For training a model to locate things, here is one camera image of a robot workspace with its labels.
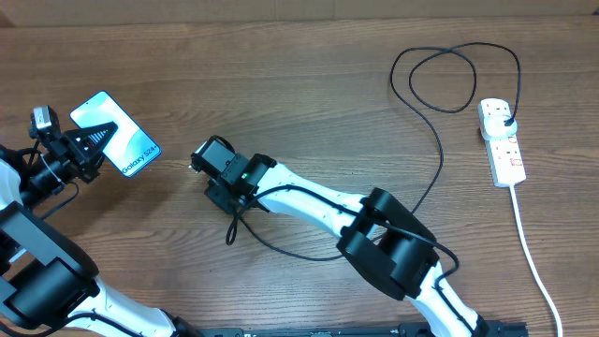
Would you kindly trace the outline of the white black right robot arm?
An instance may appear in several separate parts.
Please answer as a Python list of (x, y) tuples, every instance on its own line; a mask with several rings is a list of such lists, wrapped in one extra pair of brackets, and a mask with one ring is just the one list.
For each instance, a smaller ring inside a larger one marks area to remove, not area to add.
[(366, 196), (336, 191), (300, 177), (264, 154), (246, 158), (212, 136), (191, 155), (190, 168), (210, 180), (206, 196), (233, 220), (232, 244), (245, 212), (259, 208), (306, 221), (336, 239), (342, 257), (371, 286), (409, 300), (435, 336), (485, 336), (489, 325), (447, 282), (439, 255), (456, 255), (388, 191)]

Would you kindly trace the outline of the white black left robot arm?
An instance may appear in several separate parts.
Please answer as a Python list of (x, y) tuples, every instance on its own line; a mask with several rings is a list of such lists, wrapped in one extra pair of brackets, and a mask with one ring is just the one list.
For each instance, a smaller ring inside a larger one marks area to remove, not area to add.
[[(197, 336), (178, 316), (148, 307), (106, 285), (93, 260), (73, 241), (33, 213), (38, 202), (73, 178), (94, 178), (117, 130), (113, 122), (61, 132), (34, 127), (37, 148), (1, 150), (1, 271), (19, 255), (32, 261), (1, 280), (1, 331), (8, 336), (51, 335), (62, 328), (101, 336)], [(38, 155), (36, 163), (24, 156)]]

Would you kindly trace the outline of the blue screen Galaxy smartphone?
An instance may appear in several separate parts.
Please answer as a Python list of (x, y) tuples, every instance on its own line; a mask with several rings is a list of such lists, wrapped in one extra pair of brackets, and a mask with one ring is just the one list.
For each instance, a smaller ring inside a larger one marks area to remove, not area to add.
[(103, 154), (126, 178), (141, 172), (162, 153), (159, 145), (106, 91), (90, 97), (69, 116), (79, 128), (108, 122), (117, 125)]

